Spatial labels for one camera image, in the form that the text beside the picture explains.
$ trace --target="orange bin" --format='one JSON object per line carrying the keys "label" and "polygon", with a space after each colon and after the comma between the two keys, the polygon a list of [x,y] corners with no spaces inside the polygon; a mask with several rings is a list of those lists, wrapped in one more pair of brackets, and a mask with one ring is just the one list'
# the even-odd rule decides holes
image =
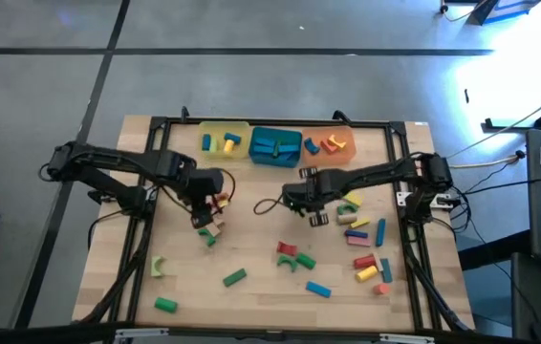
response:
{"label": "orange bin", "polygon": [[[327,140],[334,134],[338,142],[347,142],[345,148],[333,154],[328,154],[321,146],[319,153],[312,155],[304,148],[304,140],[311,138],[315,145],[319,146],[323,140]],[[328,166],[348,163],[356,155],[356,142],[351,128],[345,125],[334,127],[307,128],[302,131],[302,160],[306,166]]]}

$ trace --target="yellow bin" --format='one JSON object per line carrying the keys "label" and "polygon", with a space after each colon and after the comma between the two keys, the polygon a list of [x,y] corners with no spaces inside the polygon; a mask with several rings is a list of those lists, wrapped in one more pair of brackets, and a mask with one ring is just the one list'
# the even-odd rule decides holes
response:
{"label": "yellow bin", "polygon": [[[207,159],[242,159],[249,155],[249,142],[251,141],[251,127],[245,121],[203,121],[199,124],[198,147]],[[235,144],[230,153],[224,152],[226,133],[241,137],[241,142]],[[203,135],[210,134],[212,140],[217,141],[215,152],[203,150]]]}

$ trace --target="concrete floor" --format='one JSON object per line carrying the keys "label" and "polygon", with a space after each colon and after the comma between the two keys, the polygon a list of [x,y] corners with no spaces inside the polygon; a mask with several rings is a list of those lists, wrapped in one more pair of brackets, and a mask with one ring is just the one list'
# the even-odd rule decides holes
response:
{"label": "concrete floor", "polygon": [[[119,0],[0,1],[0,47],[107,46]],[[541,104],[541,4],[528,16],[480,27],[435,15],[418,0],[132,1],[119,48],[494,49],[490,56],[115,56],[88,141],[113,146],[124,115],[428,121],[440,154],[484,136],[487,117],[520,118]],[[468,8],[451,8],[458,16]],[[0,55],[0,327],[13,320],[56,185],[36,169],[72,140],[86,112],[101,55]],[[465,102],[468,89],[470,102]],[[490,161],[523,148],[503,135],[453,163]],[[469,188],[493,168],[456,170]],[[524,180],[524,163],[489,184]],[[67,324],[98,207],[76,185],[32,325]],[[526,187],[473,196],[486,240],[528,227]],[[460,247],[478,245],[473,232]],[[465,274],[472,309],[510,324],[509,281],[494,267]]]}

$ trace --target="wooden table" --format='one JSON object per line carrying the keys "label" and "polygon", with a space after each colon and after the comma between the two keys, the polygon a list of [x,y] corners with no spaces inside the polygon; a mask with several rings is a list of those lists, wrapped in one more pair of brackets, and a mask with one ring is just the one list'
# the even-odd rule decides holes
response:
{"label": "wooden table", "polygon": [[[128,116],[119,136],[118,149],[144,150],[151,117]],[[407,122],[411,151],[433,152],[426,123]],[[345,169],[387,162],[383,131],[354,129],[357,154]],[[409,304],[404,262],[401,252],[398,218],[390,184],[359,190],[364,198],[359,215],[373,221],[362,228],[374,235],[377,220],[385,218],[385,242],[382,247],[353,247],[345,243],[342,228],[335,224],[335,207],[327,205],[331,223],[309,227],[308,219],[278,206],[270,213],[256,216],[253,206],[264,198],[277,198],[283,183],[299,181],[297,168],[254,165],[249,159],[207,161],[198,150],[198,126],[173,124],[168,148],[196,159],[200,167],[224,167],[237,181],[233,202],[224,216],[227,223],[217,244],[206,247],[196,233],[189,215],[172,204],[165,195],[159,197],[150,248],[145,266],[137,323],[163,327],[311,330],[344,332],[410,332],[413,320]],[[136,184],[137,176],[112,173],[127,184]],[[231,182],[225,181],[225,190]],[[99,216],[118,210],[116,204],[104,204]],[[449,221],[446,212],[434,216]],[[97,225],[84,270],[73,318],[85,316],[114,282],[128,219],[115,217]],[[465,291],[453,234],[432,223],[425,226],[430,263],[436,287],[447,304],[471,328],[474,328]],[[277,241],[298,245],[299,251],[312,256],[313,270],[300,267],[291,273],[287,266],[276,265]],[[386,296],[376,296],[371,289],[381,283],[380,275],[358,283],[354,258],[375,250],[389,259],[394,282]],[[150,276],[151,256],[161,255],[162,278]],[[248,276],[226,288],[222,280],[240,268]],[[305,290],[307,281],[332,289],[332,297]],[[125,317],[130,287],[125,288],[119,319]],[[171,314],[154,308],[157,297],[179,303]],[[419,286],[423,323],[430,327],[425,293]]]}

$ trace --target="blue bin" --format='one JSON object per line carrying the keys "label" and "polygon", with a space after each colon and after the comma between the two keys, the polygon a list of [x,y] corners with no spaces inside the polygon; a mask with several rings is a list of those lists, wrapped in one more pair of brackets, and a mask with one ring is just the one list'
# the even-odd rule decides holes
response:
{"label": "blue bin", "polygon": [[[274,140],[281,144],[297,145],[298,151],[292,153],[288,159],[282,159],[281,156],[273,158],[272,155],[255,153],[253,146],[256,139]],[[269,164],[279,167],[296,167],[300,161],[300,153],[302,150],[302,134],[292,130],[271,129],[265,127],[255,127],[251,132],[251,142],[249,144],[249,156],[254,163]]]}

